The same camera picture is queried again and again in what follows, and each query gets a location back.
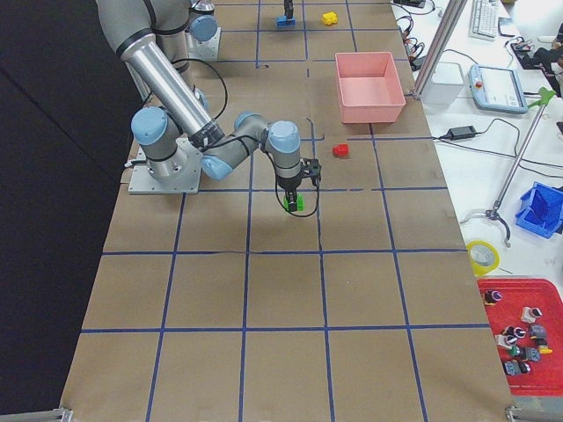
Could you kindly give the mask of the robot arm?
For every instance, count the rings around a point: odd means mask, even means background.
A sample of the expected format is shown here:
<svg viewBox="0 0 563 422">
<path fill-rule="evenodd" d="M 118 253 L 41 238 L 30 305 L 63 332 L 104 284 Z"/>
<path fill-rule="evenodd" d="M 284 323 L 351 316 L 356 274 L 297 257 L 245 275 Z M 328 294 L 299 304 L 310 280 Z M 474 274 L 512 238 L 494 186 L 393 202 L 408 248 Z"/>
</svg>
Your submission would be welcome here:
<svg viewBox="0 0 563 422">
<path fill-rule="evenodd" d="M 283 2 L 284 14 L 275 19 L 277 28 L 296 25 L 294 4 L 291 0 Z M 212 1 L 191 1 L 188 9 L 186 33 L 199 42 L 211 40 L 218 33 L 219 26 L 215 19 L 215 5 Z"/>
<path fill-rule="evenodd" d="M 260 149 L 274 170 L 274 187 L 287 213 L 297 215 L 297 189 L 308 178 L 321 181 L 321 165 L 301 155 L 294 122 L 269 122 L 257 113 L 241 113 L 226 135 L 206 106 L 189 72 L 187 36 L 211 40 L 218 31 L 210 1 L 99 1 L 102 31 L 112 50 L 160 100 L 131 120 L 131 131 L 146 159 L 146 171 L 159 182 L 186 172 L 187 153 L 178 139 L 186 135 L 201 153 L 196 171 L 222 180 Z"/>
</svg>

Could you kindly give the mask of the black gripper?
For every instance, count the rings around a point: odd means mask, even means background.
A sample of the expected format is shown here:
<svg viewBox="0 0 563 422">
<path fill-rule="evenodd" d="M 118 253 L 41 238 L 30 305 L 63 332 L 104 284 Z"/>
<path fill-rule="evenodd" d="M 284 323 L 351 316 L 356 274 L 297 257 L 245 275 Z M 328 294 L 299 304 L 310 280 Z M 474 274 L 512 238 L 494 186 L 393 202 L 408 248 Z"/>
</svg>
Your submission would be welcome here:
<svg viewBox="0 0 563 422">
<path fill-rule="evenodd" d="M 284 8 L 284 16 L 286 18 L 293 18 L 294 17 L 293 0 L 284 0 L 283 1 L 283 8 Z"/>
<path fill-rule="evenodd" d="M 284 206 L 297 206 L 297 188 L 301 185 L 304 178 L 310 178 L 315 187 L 319 187 L 322 176 L 322 166 L 316 158 L 300 158 L 296 165 L 289 168 L 275 166 L 276 184 L 285 191 Z"/>
</svg>

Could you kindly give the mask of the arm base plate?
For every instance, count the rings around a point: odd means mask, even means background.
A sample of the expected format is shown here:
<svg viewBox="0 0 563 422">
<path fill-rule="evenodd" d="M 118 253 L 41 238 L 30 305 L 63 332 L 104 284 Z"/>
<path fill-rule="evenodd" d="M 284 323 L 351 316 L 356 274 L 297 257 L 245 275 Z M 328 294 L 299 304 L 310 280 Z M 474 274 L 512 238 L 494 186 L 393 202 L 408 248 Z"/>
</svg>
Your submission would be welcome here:
<svg viewBox="0 0 563 422">
<path fill-rule="evenodd" d="M 201 152 L 186 137 L 176 140 L 175 155 L 163 162 L 149 160 L 139 148 L 128 184 L 130 194 L 197 194 Z"/>
<path fill-rule="evenodd" d="M 186 46 L 189 58 L 200 59 L 206 62 L 218 60 L 222 28 L 218 27 L 215 35 L 207 41 L 199 41 L 186 33 Z"/>
</svg>

